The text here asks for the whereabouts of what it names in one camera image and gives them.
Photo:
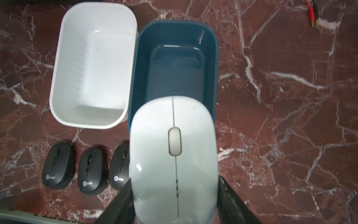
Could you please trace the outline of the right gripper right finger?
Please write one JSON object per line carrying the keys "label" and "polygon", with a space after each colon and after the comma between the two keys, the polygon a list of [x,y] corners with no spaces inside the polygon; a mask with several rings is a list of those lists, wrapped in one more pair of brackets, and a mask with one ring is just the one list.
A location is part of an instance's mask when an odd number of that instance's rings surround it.
{"label": "right gripper right finger", "polygon": [[217,209],[221,224],[262,223],[222,176],[219,176]]}

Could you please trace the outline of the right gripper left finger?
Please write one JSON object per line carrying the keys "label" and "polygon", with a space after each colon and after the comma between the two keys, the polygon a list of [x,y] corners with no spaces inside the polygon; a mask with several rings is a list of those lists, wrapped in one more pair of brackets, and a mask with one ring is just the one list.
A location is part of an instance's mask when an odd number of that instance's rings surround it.
{"label": "right gripper left finger", "polygon": [[134,224],[134,222],[135,211],[129,179],[94,224]]}

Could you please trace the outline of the black mouse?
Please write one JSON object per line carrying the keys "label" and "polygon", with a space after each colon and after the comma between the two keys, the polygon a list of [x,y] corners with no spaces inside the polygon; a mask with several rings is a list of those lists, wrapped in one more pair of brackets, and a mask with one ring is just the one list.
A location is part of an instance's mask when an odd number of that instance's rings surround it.
{"label": "black mouse", "polygon": [[130,179],[129,175],[129,141],[119,145],[112,157],[109,169],[109,183],[111,187],[121,190]]}
{"label": "black mouse", "polygon": [[92,147],[85,150],[78,167],[78,187],[86,195],[94,196],[102,193],[107,186],[108,165],[103,150]]}
{"label": "black mouse", "polygon": [[69,185],[75,169],[75,149],[60,142],[50,149],[42,171],[42,183],[49,189],[64,189]]}

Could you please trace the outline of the white mouse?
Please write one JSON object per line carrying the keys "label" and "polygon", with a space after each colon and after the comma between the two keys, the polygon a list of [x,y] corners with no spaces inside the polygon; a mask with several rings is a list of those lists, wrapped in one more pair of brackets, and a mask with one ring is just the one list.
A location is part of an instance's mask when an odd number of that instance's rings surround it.
{"label": "white mouse", "polygon": [[151,100],[130,129],[130,174],[140,224],[211,224],[218,202],[214,123],[199,101]]}

